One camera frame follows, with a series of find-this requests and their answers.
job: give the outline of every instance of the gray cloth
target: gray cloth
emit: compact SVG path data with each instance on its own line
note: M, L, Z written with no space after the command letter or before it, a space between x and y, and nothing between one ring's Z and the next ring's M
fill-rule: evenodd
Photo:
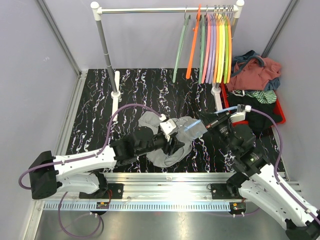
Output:
M153 163L156 167L167 168L180 162L185 156L187 156L192 149L192 141L199 138L204 134L207 129L202 123L196 124L194 127L190 128L185 132L187 126L196 122L197 119L190 116L183 116L179 119L172 118L175 124L178 126L178 133L176 138L178 141L184 143L184 146L178 149L173 155L167 156L162 149L152 151L146 154L149 161ZM139 127L145 126L152 129L154 134L158 133L159 125L162 122L159 117L153 112L145 112L141 118L138 120Z

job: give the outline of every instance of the wall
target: wall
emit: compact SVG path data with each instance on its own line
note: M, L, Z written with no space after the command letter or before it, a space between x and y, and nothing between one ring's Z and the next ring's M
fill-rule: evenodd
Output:
M280 130L289 177L320 208L320 29L311 24L318 20L318 8L320 1L300 1L269 56L283 65L277 93L287 119Z
M46 0L77 64L82 70L105 68L93 0ZM195 0L97 0L103 8L197 7ZM236 0L202 0L202 6L235 4ZM289 0L245 0L233 40L233 54L262 53ZM195 16L189 22L180 67L189 62ZM174 68L184 13L104 14L104 33L114 68ZM199 66L199 42L193 66Z
M32 200L18 177L55 149L77 78L35 1L2 2L0 29L0 233L20 240Z

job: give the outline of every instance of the black marble table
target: black marble table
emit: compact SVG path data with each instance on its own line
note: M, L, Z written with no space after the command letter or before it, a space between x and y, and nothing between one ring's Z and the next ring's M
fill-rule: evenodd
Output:
M210 84L198 84L198 69L192 70L186 80L186 69L177 71L173 83L173 69L117 69L120 71L122 100L119 106L143 104L171 118L190 116L197 111L215 111L215 100ZM90 69L80 99L67 154L77 154L101 148L106 140L107 125L112 113L111 85L106 69ZM120 139L138 126L145 112L141 108L128 108L118 116L112 126L109 141ZM279 150L271 129L256 134L255 146L275 163ZM233 156L222 145L218 136L208 133L195 140L188 156L167 168L156 167L140 156L135 163L116 167L115 173L223 173L232 172ZM283 164L279 165L284 172Z

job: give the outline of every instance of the orange hanger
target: orange hanger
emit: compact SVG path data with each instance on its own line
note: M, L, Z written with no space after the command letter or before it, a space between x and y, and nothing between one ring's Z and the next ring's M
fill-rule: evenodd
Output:
M228 70L227 83L230 82L231 62L232 62L232 36L231 36L231 25L230 25L229 18L228 18L228 33L229 33L229 70Z
M197 34L198 34L198 28L199 28L200 13L201 13L201 4L199 4L198 14L196 15L196 24L195 24L195 28L194 28L194 35L193 35L190 59L189 59L188 68L186 70L186 79L189 79L191 76L192 61L194 59L195 48L196 48L196 43L197 43Z
M214 75L213 75L213 83L217 82L217 73L218 73L218 56L219 56L219 19L216 18L216 51L215 51L215 62L214 62Z

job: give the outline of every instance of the clothing pile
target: clothing pile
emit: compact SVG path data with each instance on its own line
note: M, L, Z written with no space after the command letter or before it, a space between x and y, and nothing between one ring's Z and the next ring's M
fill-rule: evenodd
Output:
M251 50L232 60L230 82L226 84L230 106L250 105L273 118L278 123L282 117L274 113L277 96L275 90L280 86L281 64L266 57L262 58ZM268 129L272 123L266 117L249 112L246 114L249 127L254 132Z

